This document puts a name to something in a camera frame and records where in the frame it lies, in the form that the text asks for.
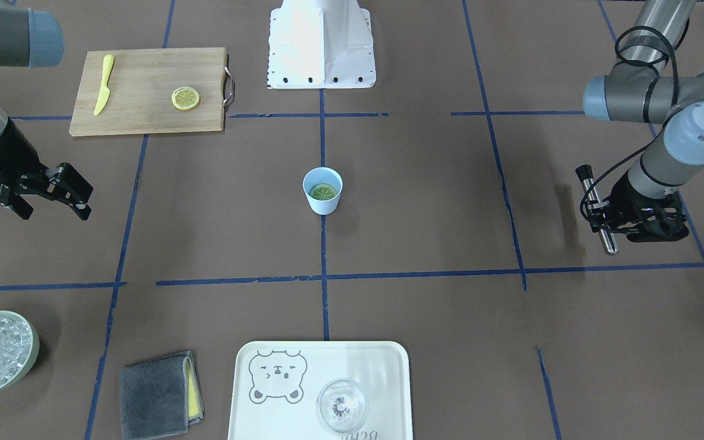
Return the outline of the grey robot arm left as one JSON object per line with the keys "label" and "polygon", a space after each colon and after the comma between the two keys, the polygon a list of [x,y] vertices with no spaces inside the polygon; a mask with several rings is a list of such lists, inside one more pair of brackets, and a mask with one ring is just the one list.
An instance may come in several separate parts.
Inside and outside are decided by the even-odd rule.
{"label": "grey robot arm left", "polygon": [[688,31],[693,1],[647,1],[634,27],[615,41],[614,67],[584,91],[587,116],[610,122],[659,123],[661,131],[629,156],[633,164],[608,197],[599,197],[590,165],[576,168],[584,187],[579,212],[606,253],[615,234],[633,243],[687,237],[679,188],[704,168],[704,71],[677,73],[676,50]]}

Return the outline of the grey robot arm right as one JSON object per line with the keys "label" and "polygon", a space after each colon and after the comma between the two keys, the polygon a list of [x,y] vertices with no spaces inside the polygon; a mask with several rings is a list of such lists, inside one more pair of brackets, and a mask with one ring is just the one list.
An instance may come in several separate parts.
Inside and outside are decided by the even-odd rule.
{"label": "grey robot arm right", "polygon": [[[64,33],[49,12],[0,1],[0,67],[53,67],[64,58]],[[28,195],[68,206],[81,220],[90,216],[92,184],[72,164],[42,164],[36,148],[0,106],[0,207],[28,220]]]}

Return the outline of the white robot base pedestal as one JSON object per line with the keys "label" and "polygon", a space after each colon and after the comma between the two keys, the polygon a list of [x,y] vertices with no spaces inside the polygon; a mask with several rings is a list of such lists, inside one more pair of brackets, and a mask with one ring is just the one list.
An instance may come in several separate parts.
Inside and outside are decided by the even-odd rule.
{"label": "white robot base pedestal", "polygon": [[375,87],[372,19],[359,2],[284,1],[269,24],[269,89]]}

